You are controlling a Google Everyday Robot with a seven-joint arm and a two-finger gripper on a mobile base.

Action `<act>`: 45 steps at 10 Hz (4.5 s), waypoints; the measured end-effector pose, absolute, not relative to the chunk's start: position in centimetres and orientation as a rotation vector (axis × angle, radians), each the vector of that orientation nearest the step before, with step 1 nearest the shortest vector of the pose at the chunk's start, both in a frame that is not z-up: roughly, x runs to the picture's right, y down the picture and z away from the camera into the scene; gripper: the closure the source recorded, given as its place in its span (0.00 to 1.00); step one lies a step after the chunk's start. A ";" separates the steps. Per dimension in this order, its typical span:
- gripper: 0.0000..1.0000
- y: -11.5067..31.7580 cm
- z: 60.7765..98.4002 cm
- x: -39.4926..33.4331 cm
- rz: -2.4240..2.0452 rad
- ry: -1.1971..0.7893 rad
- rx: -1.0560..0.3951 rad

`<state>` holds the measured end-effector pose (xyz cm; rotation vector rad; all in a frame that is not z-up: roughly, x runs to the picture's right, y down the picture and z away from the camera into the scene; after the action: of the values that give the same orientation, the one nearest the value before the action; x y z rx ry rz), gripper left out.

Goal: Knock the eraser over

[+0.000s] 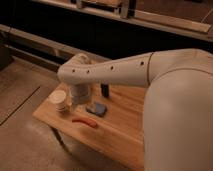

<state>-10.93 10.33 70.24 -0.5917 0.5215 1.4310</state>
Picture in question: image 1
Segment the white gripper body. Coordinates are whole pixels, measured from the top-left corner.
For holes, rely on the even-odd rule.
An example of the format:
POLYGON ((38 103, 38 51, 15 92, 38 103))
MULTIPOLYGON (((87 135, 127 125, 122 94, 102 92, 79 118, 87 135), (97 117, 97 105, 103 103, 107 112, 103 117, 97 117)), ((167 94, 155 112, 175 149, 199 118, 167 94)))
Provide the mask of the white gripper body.
POLYGON ((88 84, 71 85, 70 97, 73 104, 85 104, 91 99, 91 87, 88 84))

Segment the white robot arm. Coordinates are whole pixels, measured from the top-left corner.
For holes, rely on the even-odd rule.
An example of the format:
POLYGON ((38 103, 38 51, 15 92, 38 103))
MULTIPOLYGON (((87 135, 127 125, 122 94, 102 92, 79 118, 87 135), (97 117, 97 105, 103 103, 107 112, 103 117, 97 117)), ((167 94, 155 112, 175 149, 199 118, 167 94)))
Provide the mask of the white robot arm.
POLYGON ((75 103, 92 83, 145 87, 145 171, 213 171, 213 54, 157 51, 92 64, 77 54, 60 66, 75 103))

